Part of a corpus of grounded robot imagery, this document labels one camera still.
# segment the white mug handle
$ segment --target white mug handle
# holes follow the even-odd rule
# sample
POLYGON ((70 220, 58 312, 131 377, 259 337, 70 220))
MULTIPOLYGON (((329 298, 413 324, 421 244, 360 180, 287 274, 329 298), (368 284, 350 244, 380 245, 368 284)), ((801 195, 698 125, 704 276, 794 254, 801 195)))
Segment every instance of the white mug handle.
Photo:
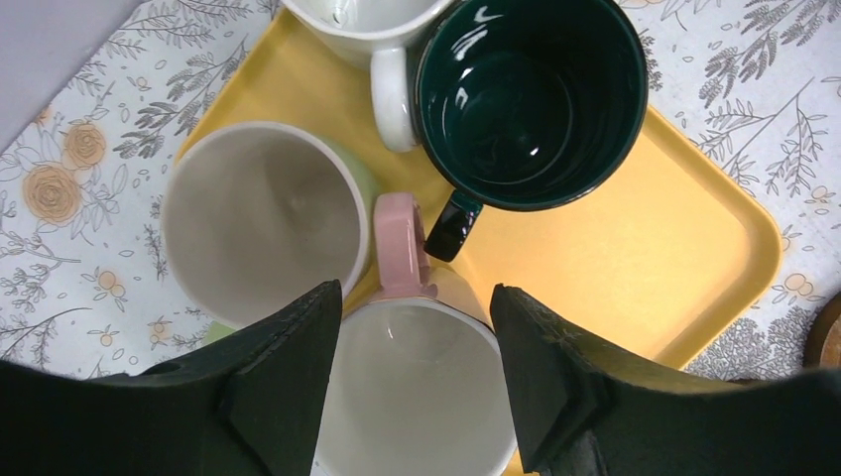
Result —
POLYGON ((393 152, 408 152, 418 142, 412 129, 406 49, 377 50, 371 57, 371 97, 380 137, 393 152))

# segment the floral tablecloth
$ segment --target floral tablecloth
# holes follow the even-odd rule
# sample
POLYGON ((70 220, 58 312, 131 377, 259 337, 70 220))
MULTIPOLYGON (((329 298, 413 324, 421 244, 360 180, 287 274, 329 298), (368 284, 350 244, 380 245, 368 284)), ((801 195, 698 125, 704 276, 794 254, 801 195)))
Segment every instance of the floral tablecloth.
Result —
MULTIPOLYGON (((652 104, 776 218, 769 292, 688 370, 799 367, 841 291, 841 0, 617 0, 652 104)), ((142 4, 0 156, 0 358, 86 379, 200 345, 209 318, 169 274, 173 155, 278 0, 142 4)))

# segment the rose print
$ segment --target rose print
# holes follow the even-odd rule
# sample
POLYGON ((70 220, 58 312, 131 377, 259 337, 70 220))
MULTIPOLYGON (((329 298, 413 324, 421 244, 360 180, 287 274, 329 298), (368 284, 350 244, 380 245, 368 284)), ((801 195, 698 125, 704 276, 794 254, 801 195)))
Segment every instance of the rose print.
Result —
POLYGON ((78 184, 70 172, 54 164, 29 172, 23 181, 23 195, 33 215, 55 226, 67 225, 81 205, 78 184))
POLYGON ((102 347, 110 347, 114 343, 114 336, 119 334, 119 330, 111 330, 111 324, 105 326, 104 330, 88 330, 88 335, 98 335, 99 344, 102 347))
POLYGON ((105 157, 105 137, 93 124, 76 124, 64 136, 61 163, 69 171, 86 170, 105 157))

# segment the pink mug handle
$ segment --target pink mug handle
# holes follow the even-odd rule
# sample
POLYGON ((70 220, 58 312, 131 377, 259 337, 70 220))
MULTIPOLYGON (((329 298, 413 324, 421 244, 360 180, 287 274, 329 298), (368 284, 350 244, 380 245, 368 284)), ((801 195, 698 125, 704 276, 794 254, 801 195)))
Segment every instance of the pink mug handle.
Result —
POLYGON ((374 206, 380 286, 389 298, 423 294, 429 257, 423 251, 421 210, 411 193, 385 193, 374 206))

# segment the mug handle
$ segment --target mug handle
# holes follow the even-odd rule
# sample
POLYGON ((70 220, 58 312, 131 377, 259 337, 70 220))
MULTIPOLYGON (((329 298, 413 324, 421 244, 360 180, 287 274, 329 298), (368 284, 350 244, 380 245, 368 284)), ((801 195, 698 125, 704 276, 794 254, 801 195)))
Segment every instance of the mug handle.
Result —
POLYGON ((422 294, 429 279, 429 257, 423 252, 421 210, 411 193, 380 195, 374 207, 374 241, 384 295, 422 294))
POLYGON ((371 56, 371 97, 380 137, 393 152, 408 152, 418 142, 410 115, 406 49, 377 50, 371 56))
POLYGON ((441 261, 452 261, 481 211, 482 203, 458 190, 454 191, 429 232, 424 250, 441 261))

